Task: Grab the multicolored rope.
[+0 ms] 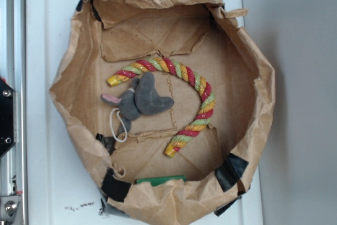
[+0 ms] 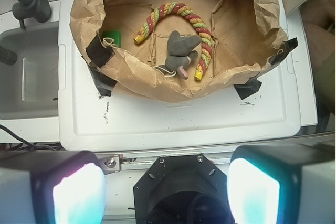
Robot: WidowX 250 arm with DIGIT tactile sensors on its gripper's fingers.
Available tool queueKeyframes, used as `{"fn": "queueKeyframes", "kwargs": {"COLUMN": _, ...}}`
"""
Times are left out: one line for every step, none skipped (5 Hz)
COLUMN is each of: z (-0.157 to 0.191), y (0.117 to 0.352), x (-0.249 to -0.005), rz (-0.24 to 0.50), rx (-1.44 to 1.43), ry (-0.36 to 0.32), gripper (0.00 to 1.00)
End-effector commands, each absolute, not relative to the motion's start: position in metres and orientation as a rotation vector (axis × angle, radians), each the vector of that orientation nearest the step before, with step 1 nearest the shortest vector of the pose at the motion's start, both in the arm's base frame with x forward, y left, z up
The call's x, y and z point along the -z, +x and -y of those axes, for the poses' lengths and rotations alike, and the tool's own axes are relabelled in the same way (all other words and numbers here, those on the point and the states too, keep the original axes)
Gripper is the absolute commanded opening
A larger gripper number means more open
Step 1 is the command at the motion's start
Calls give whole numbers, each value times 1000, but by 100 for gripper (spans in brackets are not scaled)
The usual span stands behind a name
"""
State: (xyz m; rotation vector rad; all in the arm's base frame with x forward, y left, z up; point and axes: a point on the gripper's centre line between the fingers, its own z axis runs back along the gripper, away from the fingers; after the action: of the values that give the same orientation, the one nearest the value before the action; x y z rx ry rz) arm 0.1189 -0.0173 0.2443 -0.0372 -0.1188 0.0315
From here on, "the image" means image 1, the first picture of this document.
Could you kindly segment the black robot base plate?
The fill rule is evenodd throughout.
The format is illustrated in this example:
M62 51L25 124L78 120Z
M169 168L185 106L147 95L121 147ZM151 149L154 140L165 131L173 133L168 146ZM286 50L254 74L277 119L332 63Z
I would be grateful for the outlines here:
M1 159L15 144L16 92L1 77Z

